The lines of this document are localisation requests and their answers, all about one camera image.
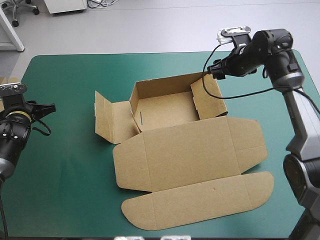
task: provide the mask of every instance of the unfolded cardboard box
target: unfolded cardboard box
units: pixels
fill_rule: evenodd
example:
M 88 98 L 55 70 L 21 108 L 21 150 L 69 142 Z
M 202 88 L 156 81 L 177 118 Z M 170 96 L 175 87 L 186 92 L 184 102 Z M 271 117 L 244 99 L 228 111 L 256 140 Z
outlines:
M 97 134 L 112 143 L 120 188 L 152 192 L 122 212 L 136 227 L 161 230 L 253 210 L 270 197 L 269 172 L 243 172 L 268 156 L 260 124 L 227 117 L 203 89 L 202 73 L 136 82 L 129 101 L 96 92 Z M 221 96 L 217 81 L 207 88 Z

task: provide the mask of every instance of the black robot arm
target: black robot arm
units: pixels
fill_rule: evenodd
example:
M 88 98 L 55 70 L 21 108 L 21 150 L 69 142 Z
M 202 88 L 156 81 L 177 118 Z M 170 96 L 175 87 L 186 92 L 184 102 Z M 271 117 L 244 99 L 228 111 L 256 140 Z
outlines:
M 31 130 L 37 130 L 44 135 L 51 133 L 40 119 L 55 112 L 55 105 L 25 101 L 23 94 L 26 91 L 27 86 L 20 82 L 0 85 L 0 97 L 4 107 L 0 112 L 0 187 L 13 175 Z M 34 122 L 43 124 L 48 132 L 37 127 L 32 128 Z
M 293 38 L 285 29 L 258 31 L 249 27 L 226 28 L 218 34 L 221 44 L 234 44 L 231 54 L 207 68 L 214 78 L 244 77 L 264 65 L 268 77 L 281 92 L 294 129 L 286 147 L 291 153 L 283 162 L 284 172 L 298 203 L 305 211 L 290 240 L 320 239 L 320 118 L 318 109 L 303 91 L 304 75 L 292 51 Z

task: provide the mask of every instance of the cardboard tab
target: cardboard tab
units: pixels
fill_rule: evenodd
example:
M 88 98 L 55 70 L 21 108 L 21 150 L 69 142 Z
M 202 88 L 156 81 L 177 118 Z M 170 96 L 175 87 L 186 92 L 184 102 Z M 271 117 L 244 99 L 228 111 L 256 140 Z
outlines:
M 204 82 L 209 93 L 222 97 L 216 79 L 207 74 L 204 76 Z M 202 78 L 192 83 L 191 89 L 194 98 L 194 105 L 201 120 L 227 115 L 228 111 L 225 101 L 208 95 L 204 89 Z
M 162 230 L 256 209 L 273 188 L 270 172 L 237 175 L 128 199 L 121 209 L 134 226 Z
M 258 121 L 226 116 L 147 130 L 113 149 L 118 186 L 149 192 L 239 175 L 267 156 Z
M 96 91 L 94 106 L 95 133 L 109 142 L 118 144 L 140 132 L 129 101 L 112 103 Z

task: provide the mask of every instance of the white table leg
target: white table leg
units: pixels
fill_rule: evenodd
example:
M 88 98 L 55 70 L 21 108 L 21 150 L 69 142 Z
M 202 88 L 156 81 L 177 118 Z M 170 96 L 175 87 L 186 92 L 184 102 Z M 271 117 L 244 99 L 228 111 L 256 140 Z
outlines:
M 25 50 L 25 46 L 22 44 L 14 28 L 11 26 L 1 6 L 0 6 L 0 25 L 8 35 L 13 46 L 13 48 L 10 48 L 9 45 L 11 43 L 0 43 L 0 50 L 16 49 L 18 52 L 23 52 Z

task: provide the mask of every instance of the green table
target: green table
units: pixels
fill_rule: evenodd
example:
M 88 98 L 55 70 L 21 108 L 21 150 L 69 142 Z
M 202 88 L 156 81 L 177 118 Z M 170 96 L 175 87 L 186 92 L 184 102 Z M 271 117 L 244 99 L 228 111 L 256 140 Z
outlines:
M 229 52 L 217 52 L 224 58 Z M 11 236 L 112 237 L 192 235 L 193 237 L 287 237 L 303 208 L 283 173 L 286 145 L 293 128 L 282 95 L 272 91 L 227 100 L 229 116 L 259 120 L 269 157 L 250 172 L 275 177 L 270 200 L 253 211 L 161 231 L 141 230 L 121 212 L 125 199 L 143 192 L 118 188 L 112 150 L 115 145 L 95 134 L 95 90 L 113 102 L 129 99 L 134 82 L 201 71 L 208 52 L 51 55 L 35 57 L 24 77 L 26 100 L 55 103 L 57 112 L 44 121 L 45 137 L 32 132 L 15 174 L 3 187 L 3 203 Z M 298 52 L 305 90 L 319 95 Z M 269 88 L 257 74 L 219 82 L 224 96 Z

